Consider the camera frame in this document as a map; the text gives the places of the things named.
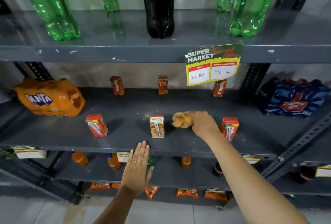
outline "forearm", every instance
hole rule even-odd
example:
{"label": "forearm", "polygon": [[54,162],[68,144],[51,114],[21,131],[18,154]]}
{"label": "forearm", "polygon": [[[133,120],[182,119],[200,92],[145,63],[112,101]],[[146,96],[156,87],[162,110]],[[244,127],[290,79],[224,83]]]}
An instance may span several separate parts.
{"label": "forearm", "polygon": [[206,140],[249,223],[308,223],[305,217],[219,134]]}
{"label": "forearm", "polygon": [[94,224],[124,224],[134,200],[134,193],[120,188],[115,198],[105,208]]}

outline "hand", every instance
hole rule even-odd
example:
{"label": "hand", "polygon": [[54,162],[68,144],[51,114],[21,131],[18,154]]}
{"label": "hand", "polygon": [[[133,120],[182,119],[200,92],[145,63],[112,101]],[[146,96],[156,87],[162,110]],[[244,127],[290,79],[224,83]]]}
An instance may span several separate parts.
{"label": "hand", "polygon": [[189,111],[188,116],[192,117],[194,122],[193,132],[203,139],[208,145],[213,140],[219,140],[223,135],[211,115],[203,111]]}
{"label": "hand", "polygon": [[146,141],[139,142],[134,153],[133,150],[130,151],[119,190],[127,189],[135,198],[149,185],[154,167],[148,170],[146,176],[148,155],[149,145],[146,145]]}

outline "real juice box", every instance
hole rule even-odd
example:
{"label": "real juice box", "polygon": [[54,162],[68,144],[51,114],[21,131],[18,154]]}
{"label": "real juice box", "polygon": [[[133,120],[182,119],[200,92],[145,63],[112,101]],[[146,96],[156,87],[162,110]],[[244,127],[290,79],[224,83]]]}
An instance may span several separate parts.
{"label": "real juice box", "polygon": [[213,96],[222,97],[225,91],[227,80],[217,80],[214,84]]}
{"label": "real juice box", "polygon": [[239,121],[236,117],[223,117],[220,125],[220,131],[224,137],[231,142],[237,132]]}
{"label": "real juice box", "polygon": [[110,78],[110,82],[112,83],[114,94],[116,94],[116,95],[124,94],[123,81],[120,76],[112,76]]}
{"label": "real juice box", "polygon": [[149,120],[152,138],[164,138],[164,118],[161,116],[151,116]]}
{"label": "real juice box", "polygon": [[94,137],[105,137],[108,133],[108,127],[100,113],[89,114],[85,118],[89,129],[93,133]]}
{"label": "real juice box", "polygon": [[159,79],[159,94],[168,94],[168,78],[160,76]]}

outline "orange fanta pack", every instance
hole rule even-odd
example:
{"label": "orange fanta pack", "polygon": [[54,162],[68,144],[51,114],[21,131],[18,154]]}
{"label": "orange fanta pack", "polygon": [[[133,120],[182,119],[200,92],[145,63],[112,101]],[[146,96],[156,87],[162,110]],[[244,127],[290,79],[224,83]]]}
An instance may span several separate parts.
{"label": "orange fanta pack", "polygon": [[14,87],[19,100],[36,115],[77,116],[85,99],[66,78],[59,81],[36,81],[24,78]]}

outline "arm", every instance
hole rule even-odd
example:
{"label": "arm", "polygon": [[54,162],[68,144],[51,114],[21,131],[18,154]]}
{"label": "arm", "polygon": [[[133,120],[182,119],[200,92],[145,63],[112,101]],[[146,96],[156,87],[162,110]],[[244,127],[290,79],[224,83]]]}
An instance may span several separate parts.
{"label": "arm", "polygon": [[146,175],[149,145],[138,143],[136,151],[130,151],[118,193],[94,224],[124,224],[133,200],[148,186],[153,167]]}
{"label": "arm", "polygon": [[309,224],[303,214],[269,184],[220,133],[207,112],[191,112],[192,130],[211,148],[248,223]]}

